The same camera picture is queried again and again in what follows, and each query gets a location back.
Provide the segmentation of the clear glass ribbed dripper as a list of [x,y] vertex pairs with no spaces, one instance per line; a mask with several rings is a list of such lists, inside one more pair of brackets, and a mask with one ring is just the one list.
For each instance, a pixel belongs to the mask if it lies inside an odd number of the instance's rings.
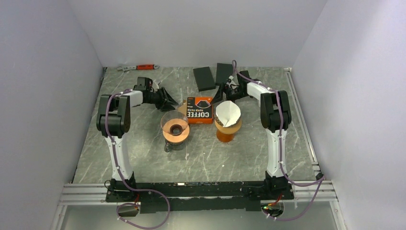
[[241,119],[240,110],[216,110],[216,121],[222,127],[234,127]]

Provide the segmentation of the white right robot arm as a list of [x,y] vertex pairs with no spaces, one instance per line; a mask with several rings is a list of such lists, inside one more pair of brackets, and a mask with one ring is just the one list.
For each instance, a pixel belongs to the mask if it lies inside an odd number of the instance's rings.
[[244,97],[257,100],[260,110],[260,121],[265,129],[268,141],[268,164],[264,180],[264,194],[270,199],[277,198],[283,190],[289,188],[286,174],[285,141],[287,130],[292,122],[292,114],[288,94],[267,87],[258,79],[249,77],[246,71],[236,73],[238,84],[230,76],[219,85],[211,104],[222,102],[223,96],[227,103]]

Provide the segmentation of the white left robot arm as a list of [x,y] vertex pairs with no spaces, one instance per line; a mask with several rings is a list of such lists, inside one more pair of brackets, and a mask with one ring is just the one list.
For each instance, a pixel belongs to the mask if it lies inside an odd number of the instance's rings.
[[151,78],[138,77],[131,89],[101,95],[97,110],[96,128],[108,144],[113,167],[110,189],[118,190],[125,201],[134,200],[138,193],[129,161],[126,133],[131,126],[131,108],[142,104],[153,104],[162,112],[173,111],[178,106],[159,83]]

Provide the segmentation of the orange coffee filter box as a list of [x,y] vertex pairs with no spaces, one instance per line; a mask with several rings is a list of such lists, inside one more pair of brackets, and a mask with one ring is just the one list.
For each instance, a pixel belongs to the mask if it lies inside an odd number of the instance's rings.
[[189,124],[212,124],[212,100],[213,97],[188,97],[177,110],[186,115]]

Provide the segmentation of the orange glass carafe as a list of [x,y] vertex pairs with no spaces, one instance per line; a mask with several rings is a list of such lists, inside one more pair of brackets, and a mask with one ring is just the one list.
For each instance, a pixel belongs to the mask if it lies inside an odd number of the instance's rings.
[[235,133],[236,131],[218,129],[216,132],[216,137],[219,141],[228,143],[234,139]]

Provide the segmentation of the white paper coffee filter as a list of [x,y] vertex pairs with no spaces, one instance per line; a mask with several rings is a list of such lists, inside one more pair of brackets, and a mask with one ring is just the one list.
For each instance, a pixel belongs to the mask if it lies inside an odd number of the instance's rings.
[[240,121],[241,111],[234,102],[224,101],[215,108],[215,118],[222,127],[231,127]]

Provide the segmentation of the clear glass jar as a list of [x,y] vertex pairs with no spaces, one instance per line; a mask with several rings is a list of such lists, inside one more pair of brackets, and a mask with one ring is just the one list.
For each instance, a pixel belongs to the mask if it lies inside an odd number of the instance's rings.
[[184,140],[182,142],[178,142],[178,143],[170,142],[170,141],[166,140],[165,146],[164,146],[164,151],[166,153],[170,153],[172,151],[181,151],[186,147],[186,145],[187,145],[186,140]]

